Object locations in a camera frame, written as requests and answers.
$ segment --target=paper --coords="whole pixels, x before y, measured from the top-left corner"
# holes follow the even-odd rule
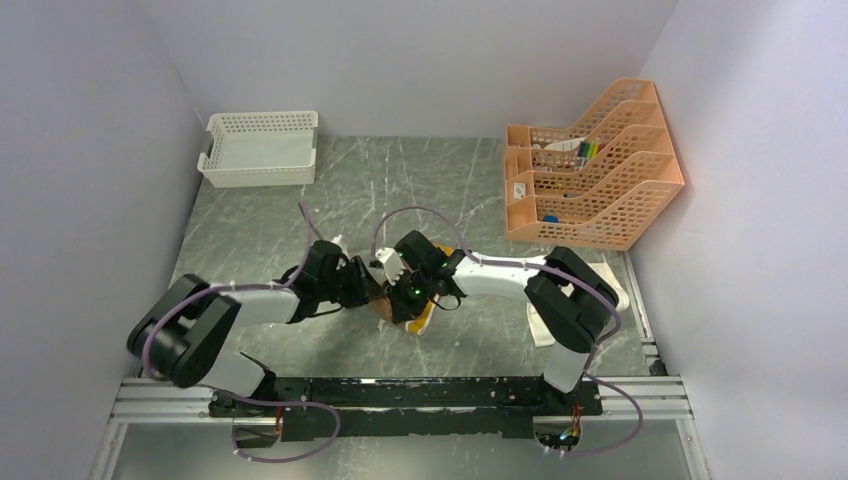
[[[515,197],[516,200],[522,199],[527,195],[527,185],[522,182],[515,182],[512,184],[512,196]]]

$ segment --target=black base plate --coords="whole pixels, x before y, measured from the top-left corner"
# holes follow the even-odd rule
[[[387,437],[500,433],[535,438],[533,417],[570,416],[577,403],[585,416],[603,412],[594,382],[562,393],[542,377],[277,378],[279,400],[326,403],[339,411],[340,437]],[[276,408],[257,411],[219,393],[210,416],[273,417]],[[320,409],[283,412],[282,441],[329,437],[335,423]]]

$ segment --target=marble surface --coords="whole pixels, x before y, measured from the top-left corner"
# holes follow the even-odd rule
[[[175,277],[265,282],[303,255],[306,229],[297,209],[305,200],[327,238],[344,235],[351,255],[368,259],[373,229],[384,212],[410,204],[436,207],[458,219],[467,242],[489,255],[533,256],[550,246],[503,238],[502,140],[396,137],[321,137],[314,185],[215,189],[204,180],[186,227]],[[391,245],[418,229],[454,245],[437,217],[408,211],[379,232]],[[575,249],[588,262],[607,261],[626,285],[618,252]],[[598,375],[648,375],[641,326],[633,308],[624,328],[600,347]],[[278,375],[484,376],[540,374],[547,348],[535,348],[525,304],[468,298],[454,312],[436,311],[423,336],[386,325],[367,307],[296,325],[234,328],[228,347],[267,364]]]

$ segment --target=metal frame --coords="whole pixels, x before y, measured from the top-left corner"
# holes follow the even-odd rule
[[[624,262],[628,278],[625,279],[633,307],[644,328],[643,351],[646,358],[658,358],[641,292],[633,273],[630,256],[625,252]],[[639,403],[645,420],[675,420],[680,442],[694,480],[708,480],[706,465],[695,427],[683,381],[677,376],[667,377],[605,377],[603,380],[621,388]],[[600,387],[604,414],[583,417],[583,421],[627,421],[636,419],[630,402],[612,389]],[[151,379],[127,378],[121,382],[115,404],[106,427],[100,454],[90,479],[106,480],[112,477],[121,452],[124,437],[130,424],[231,424],[273,425],[274,418],[211,418],[208,404],[212,390],[204,387],[178,388],[170,383]],[[535,423],[562,423],[568,417],[536,417]]]

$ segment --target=red wire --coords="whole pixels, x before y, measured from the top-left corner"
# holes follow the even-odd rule
[[[277,418],[274,420],[274,431],[277,434],[283,431],[283,407],[277,407]]]

